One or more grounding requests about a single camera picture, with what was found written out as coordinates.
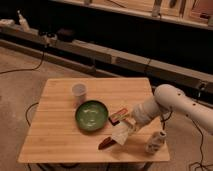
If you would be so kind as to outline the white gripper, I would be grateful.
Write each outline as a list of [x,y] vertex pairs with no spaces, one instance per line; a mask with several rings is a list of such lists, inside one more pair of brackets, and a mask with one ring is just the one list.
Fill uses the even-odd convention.
[[[154,99],[148,99],[144,103],[135,105],[131,114],[136,124],[143,127],[148,125],[160,114],[160,108]],[[136,127],[128,121],[121,121],[118,124],[118,128],[121,130],[127,130],[128,136],[137,132]]]

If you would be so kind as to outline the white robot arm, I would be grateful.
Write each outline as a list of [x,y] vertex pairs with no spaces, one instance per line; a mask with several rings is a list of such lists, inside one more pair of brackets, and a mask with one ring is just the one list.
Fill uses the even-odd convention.
[[158,86],[152,97],[136,104],[131,111],[135,123],[123,121],[119,131],[125,136],[130,136],[150,124],[159,115],[169,111],[186,114],[208,133],[213,134],[213,109],[191,100],[181,89],[169,84]]

